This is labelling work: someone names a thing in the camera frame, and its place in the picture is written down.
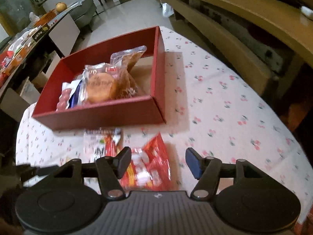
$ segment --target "food package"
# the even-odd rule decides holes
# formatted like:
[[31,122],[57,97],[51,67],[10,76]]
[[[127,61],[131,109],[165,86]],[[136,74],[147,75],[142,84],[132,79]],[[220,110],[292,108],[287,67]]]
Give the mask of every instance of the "food package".
[[100,103],[142,94],[126,66],[108,63],[86,65],[82,78],[78,104]]
[[85,130],[84,152],[93,163],[103,156],[116,156],[119,152],[118,143],[121,139],[120,128],[114,130]]
[[131,150],[131,163],[120,184],[125,190],[168,191],[171,189],[170,166],[160,133],[144,147]]
[[113,53],[111,55],[110,64],[116,66],[126,66],[127,71],[130,72],[138,60],[146,52],[146,50],[146,46],[140,46],[133,49]]
[[16,56],[16,54],[19,53],[19,51],[21,50],[21,48],[24,46],[24,44],[28,44],[29,43],[29,39],[30,37],[37,31],[38,29],[31,29],[29,31],[26,31],[25,33],[23,33],[23,35],[21,37],[19,37],[16,41],[14,41],[12,43],[12,45],[8,48],[8,51],[13,51],[14,55]]
[[6,75],[4,72],[0,72],[0,87],[3,87],[8,78],[9,76]]
[[67,108],[69,108],[70,100],[71,100],[71,107],[75,105],[72,97],[75,92],[77,93],[79,91],[78,88],[80,86],[80,82],[81,80],[73,80],[71,83],[64,82],[62,84],[62,93],[59,97],[59,102],[57,104],[56,110],[66,110]]
[[68,108],[69,109],[75,107],[78,103],[79,90],[80,90],[81,83],[82,83],[82,81],[80,80],[75,92],[73,93],[73,95],[68,100]]
[[4,53],[5,53],[5,57],[1,61],[1,68],[7,68],[7,66],[11,62],[13,55],[14,55],[13,51],[5,51]]
[[8,76],[10,76],[13,71],[23,63],[24,58],[28,55],[30,51],[30,47],[27,45],[24,45],[19,51],[17,52],[16,55],[13,55],[12,60],[9,62],[7,67],[4,69],[4,73]]

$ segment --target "orange box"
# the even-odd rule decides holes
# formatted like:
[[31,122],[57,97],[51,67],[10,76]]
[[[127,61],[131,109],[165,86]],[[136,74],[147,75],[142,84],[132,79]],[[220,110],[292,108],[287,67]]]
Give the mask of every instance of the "orange box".
[[34,24],[34,28],[37,26],[43,26],[46,23],[49,23],[51,20],[53,20],[57,14],[55,13],[54,10],[49,11],[47,14],[43,15],[39,21],[37,21]]
[[4,73],[8,76],[12,74],[12,72],[15,70],[16,67],[18,67],[23,59],[28,55],[28,52],[30,51],[30,48],[27,46],[24,46],[17,54],[16,56],[11,60],[7,68],[4,70]]
[[[55,111],[62,83],[71,82],[86,64],[110,62],[111,54],[142,45],[147,47],[143,57],[153,57],[148,94]],[[165,50],[160,28],[156,26],[97,43],[62,58],[48,79],[32,117],[52,130],[160,124],[165,122],[164,92]]]

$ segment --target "red snack bag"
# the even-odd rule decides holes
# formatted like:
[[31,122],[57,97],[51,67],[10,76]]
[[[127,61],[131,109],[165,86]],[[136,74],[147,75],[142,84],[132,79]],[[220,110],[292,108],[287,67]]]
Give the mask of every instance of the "red snack bag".
[[144,147],[131,150],[131,163],[120,184],[126,190],[168,191],[170,180],[165,144],[158,133]]
[[8,77],[9,76],[6,75],[4,72],[0,73],[0,87],[3,87],[3,85],[7,81]]

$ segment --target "pastry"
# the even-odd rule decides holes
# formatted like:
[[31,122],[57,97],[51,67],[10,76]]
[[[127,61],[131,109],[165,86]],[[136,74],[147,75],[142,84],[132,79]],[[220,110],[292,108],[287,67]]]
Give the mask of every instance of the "pastry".
[[108,73],[97,73],[89,77],[86,86],[87,100],[90,103],[98,103],[115,99],[118,84]]
[[122,66],[127,66],[127,71],[130,72],[142,55],[143,55],[143,52],[140,52],[140,53],[137,52],[137,53],[123,56]]

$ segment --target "white plastic bag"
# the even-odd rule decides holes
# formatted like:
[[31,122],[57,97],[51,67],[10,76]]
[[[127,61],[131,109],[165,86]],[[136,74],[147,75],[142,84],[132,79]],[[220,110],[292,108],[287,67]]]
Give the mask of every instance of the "white plastic bag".
[[32,23],[36,23],[40,18],[33,12],[29,13],[29,19]]
[[170,17],[173,14],[174,14],[173,8],[167,3],[162,3],[162,16]]

